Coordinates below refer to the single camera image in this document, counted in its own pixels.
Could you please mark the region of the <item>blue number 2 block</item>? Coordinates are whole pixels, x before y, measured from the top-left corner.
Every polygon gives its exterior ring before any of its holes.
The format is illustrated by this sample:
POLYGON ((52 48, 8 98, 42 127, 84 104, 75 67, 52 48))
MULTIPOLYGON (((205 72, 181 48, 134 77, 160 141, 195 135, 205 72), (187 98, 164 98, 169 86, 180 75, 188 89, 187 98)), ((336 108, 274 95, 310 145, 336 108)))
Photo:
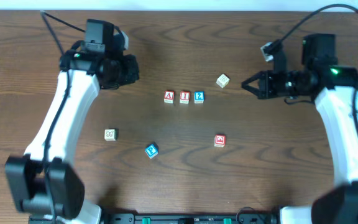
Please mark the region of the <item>blue number 2 block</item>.
POLYGON ((202 104, 204 103, 204 91, 196 91, 194 92, 194 103, 202 104))

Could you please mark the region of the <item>red letter A block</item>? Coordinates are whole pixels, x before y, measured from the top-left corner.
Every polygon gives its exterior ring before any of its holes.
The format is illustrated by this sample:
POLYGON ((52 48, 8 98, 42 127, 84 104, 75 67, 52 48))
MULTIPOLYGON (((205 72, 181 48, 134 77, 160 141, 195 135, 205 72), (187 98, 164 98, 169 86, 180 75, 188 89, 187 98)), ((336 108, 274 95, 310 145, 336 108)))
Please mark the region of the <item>red letter A block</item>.
POLYGON ((175 92, 174 91, 166 90, 165 93, 164 93, 163 100, 164 100, 165 103, 173 104, 174 103, 174 97, 175 97, 175 92))

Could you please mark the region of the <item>red letter I block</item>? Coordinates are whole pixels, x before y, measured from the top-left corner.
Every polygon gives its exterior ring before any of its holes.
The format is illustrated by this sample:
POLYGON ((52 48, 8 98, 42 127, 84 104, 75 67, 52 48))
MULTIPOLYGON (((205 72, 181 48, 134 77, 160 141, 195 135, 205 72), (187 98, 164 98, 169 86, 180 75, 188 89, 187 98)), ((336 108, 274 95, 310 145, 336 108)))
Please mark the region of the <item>red letter I block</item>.
POLYGON ((189 91, 181 91, 180 92, 180 103, 188 104, 190 102, 190 92, 189 91))

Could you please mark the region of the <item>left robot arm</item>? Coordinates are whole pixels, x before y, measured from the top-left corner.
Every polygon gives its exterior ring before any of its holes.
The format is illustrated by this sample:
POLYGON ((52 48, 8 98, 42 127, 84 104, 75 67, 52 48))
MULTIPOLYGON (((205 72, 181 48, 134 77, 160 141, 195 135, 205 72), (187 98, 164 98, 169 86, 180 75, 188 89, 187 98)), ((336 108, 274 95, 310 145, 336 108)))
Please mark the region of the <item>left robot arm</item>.
POLYGON ((127 35, 106 21, 88 19, 85 37, 62 52, 52 104, 23 156, 7 159, 5 173, 16 210, 47 223, 105 223, 99 205, 85 199, 74 157, 88 111, 101 90, 139 79, 127 35))

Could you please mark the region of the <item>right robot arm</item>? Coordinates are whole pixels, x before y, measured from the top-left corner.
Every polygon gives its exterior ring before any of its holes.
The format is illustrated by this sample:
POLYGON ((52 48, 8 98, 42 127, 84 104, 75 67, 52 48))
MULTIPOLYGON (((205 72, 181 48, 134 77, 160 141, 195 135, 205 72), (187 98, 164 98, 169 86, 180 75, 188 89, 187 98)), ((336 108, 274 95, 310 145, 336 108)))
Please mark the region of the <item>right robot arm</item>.
POLYGON ((310 97, 323 120, 334 165, 334 188, 312 205, 283 207, 279 223, 358 223, 358 72, 340 66, 333 34, 303 39, 302 70, 287 70, 279 41, 261 48, 273 69, 242 82, 260 100, 310 97))

